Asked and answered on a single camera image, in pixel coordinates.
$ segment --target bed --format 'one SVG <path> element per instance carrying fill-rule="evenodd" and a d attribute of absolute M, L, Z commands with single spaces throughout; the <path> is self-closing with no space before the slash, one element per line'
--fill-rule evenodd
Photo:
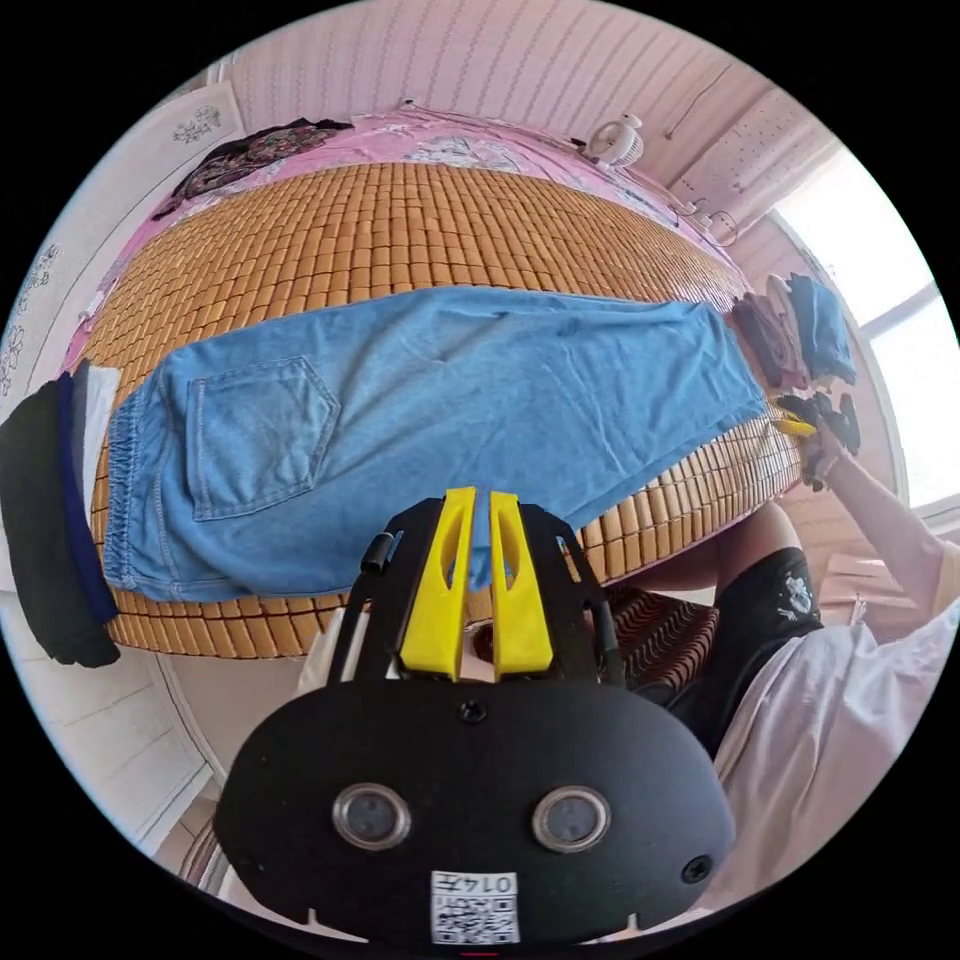
<path fill-rule="evenodd" d="M 121 370 L 119 404 L 177 346 L 271 317 L 450 284 L 659 302 L 726 313 L 748 285 L 725 251 L 637 175 L 605 175 L 507 124 L 401 111 L 147 221 L 78 330 L 80 357 Z M 744 352 L 756 364 L 749 349 Z M 94 495 L 102 549 L 107 463 Z M 578 532 L 604 583 L 690 548 L 800 477 L 768 417 L 701 447 Z M 345 597 L 155 603 L 116 591 L 120 644 L 227 658 L 302 656 Z M 471 621 L 491 614 L 472 594 Z"/>

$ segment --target qr code label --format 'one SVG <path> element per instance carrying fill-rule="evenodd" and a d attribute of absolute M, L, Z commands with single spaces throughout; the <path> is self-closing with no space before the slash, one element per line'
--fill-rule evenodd
<path fill-rule="evenodd" d="M 430 874 L 434 943 L 519 943 L 515 873 Z"/>

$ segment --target bamboo mat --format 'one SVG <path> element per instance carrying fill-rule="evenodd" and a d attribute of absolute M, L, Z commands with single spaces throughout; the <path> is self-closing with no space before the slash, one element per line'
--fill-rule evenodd
<path fill-rule="evenodd" d="M 476 284 L 648 302 L 705 300 L 726 312 L 742 281 L 677 234 L 546 180 L 427 164 L 320 171 L 222 200 L 131 261 L 84 356 L 121 371 L 116 404 L 171 350 L 270 317 L 429 286 Z M 105 447 L 94 539 L 107 525 Z M 744 424 L 578 532 L 603 582 L 709 536 L 799 478 L 792 441 Z M 345 597 L 155 603 L 115 591 L 120 644 L 229 658 L 302 656 Z M 471 620 L 491 614 L 488 591 Z"/>

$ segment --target light blue jeans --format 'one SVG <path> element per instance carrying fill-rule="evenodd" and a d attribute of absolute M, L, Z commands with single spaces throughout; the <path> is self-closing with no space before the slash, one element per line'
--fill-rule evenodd
<path fill-rule="evenodd" d="M 156 600 L 345 592 L 424 497 L 505 490 L 576 528 L 763 408 L 705 304 L 444 287 L 265 321 L 173 351 L 114 414 L 105 575 Z"/>

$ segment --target window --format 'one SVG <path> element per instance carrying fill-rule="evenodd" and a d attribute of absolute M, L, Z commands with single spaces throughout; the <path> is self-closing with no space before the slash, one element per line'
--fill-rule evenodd
<path fill-rule="evenodd" d="M 910 506 L 960 494 L 960 345 L 920 248 L 843 150 L 777 214 L 831 277 L 872 350 L 897 422 Z"/>

